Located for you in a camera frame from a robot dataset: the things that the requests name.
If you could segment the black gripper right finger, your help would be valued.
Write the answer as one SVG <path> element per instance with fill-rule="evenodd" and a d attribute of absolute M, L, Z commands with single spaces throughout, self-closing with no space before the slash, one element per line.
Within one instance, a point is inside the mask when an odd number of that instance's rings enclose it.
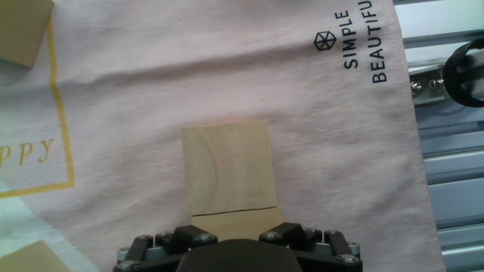
<path fill-rule="evenodd" d="M 259 241 L 289 250 L 303 271 L 362 272 L 360 245 L 348 242 L 338 230 L 284 222 L 260 234 Z"/>

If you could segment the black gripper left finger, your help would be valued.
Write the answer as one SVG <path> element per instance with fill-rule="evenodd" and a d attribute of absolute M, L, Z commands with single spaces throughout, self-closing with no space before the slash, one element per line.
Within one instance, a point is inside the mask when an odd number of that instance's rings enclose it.
<path fill-rule="evenodd" d="M 194 225 L 177 227 L 152 236 L 142 234 L 128 247 L 117 251 L 113 272 L 171 272 L 176 271 L 191 249 L 218 242 L 218 237 Z"/>

